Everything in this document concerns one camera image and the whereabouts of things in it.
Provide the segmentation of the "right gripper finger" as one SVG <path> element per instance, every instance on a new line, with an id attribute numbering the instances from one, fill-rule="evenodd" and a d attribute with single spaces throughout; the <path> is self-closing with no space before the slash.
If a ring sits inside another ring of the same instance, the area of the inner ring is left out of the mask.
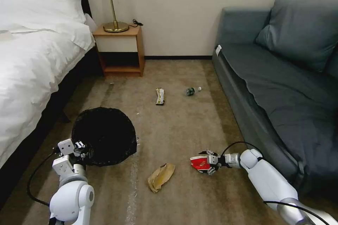
<path id="1" fill-rule="evenodd" d="M 201 151 L 200 153 L 198 153 L 201 156 L 215 156 L 215 157 L 220 157 L 220 154 L 213 152 L 209 149 Z"/>
<path id="2" fill-rule="evenodd" d="M 208 175 L 213 175 L 216 171 L 218 171 L 221 168 L 221 164 L 210 164 L 210 168 L 207 170 Z"/>

